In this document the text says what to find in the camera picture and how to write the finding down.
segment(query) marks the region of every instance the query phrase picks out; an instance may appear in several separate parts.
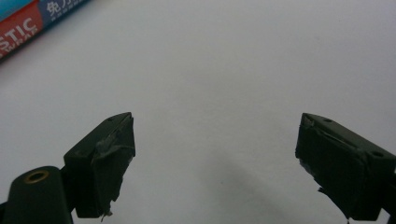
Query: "light blue surface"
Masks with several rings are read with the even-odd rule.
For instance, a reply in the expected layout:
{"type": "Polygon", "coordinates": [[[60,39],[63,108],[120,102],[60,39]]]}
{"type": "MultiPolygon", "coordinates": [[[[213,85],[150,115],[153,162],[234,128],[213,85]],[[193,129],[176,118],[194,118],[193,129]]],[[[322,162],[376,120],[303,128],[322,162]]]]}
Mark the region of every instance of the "light blue surface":
{"type": "Polygon", "coordinates": [[[0,0],[0,21],[32,1],[33,0],[0,0]]]}

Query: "screw hole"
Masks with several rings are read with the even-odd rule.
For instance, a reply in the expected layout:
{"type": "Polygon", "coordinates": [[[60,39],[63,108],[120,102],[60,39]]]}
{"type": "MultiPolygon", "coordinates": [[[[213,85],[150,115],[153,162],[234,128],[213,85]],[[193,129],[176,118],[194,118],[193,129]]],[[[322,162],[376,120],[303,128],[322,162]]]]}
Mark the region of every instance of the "screw hole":
{"type": "Polygon", "coordinates": [[[49,176],[49,172],[46,170],[35,171],[30,173],[28,176],[24,178],[24,182],[26,184],[34,184],[40,182],[41,180],[47,178],[49,176]]]}
{"type": "Polygon", "coordinates": [[[372,152],[372,153],[373,153],[373,155],[375,155],[377,157],[384,157],[384,154],[382,154],[380,152],[375,151],[375,152],[372,152]]]}

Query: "blue label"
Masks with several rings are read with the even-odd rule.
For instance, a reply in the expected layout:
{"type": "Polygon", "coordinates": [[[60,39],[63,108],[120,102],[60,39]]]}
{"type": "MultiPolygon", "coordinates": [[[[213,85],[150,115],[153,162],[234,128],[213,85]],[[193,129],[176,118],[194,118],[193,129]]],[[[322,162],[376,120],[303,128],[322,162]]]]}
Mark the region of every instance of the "blue label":
{"type": "Polygon", "coordinates": [[[87,0],[40,0],[38,10],[46,27],[53,21],[67,14],[73,7],[87,0]]]}
{"type": "Polygon", "coordinates": [[[0,21],[12,15],[33,0],[0,0],[0,21]]]}

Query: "white surface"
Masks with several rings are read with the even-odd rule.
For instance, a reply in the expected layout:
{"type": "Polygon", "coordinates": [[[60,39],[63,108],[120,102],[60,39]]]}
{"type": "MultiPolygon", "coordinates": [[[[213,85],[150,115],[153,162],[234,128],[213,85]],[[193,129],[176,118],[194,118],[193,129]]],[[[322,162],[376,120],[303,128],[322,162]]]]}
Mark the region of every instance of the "white surface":
{"type": "Polygon", "coordinates": [[[0,64],[0,201],[131,111],[137,155],[104,223],[346,223],[294,158],[298,125],[318,114],[396,153],[395,24],[391,0],[91,1],[0,64]]]}

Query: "red label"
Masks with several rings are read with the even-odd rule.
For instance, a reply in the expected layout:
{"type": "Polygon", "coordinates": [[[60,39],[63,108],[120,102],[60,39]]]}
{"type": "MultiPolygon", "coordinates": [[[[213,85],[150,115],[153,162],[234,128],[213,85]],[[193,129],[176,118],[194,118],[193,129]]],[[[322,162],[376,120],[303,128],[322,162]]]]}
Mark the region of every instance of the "red label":
{"type": "Polygon", "coordinates": [[[0,58],[43,29],[37,1],[27,5],[3,21],[0,21],[0,58]]]}

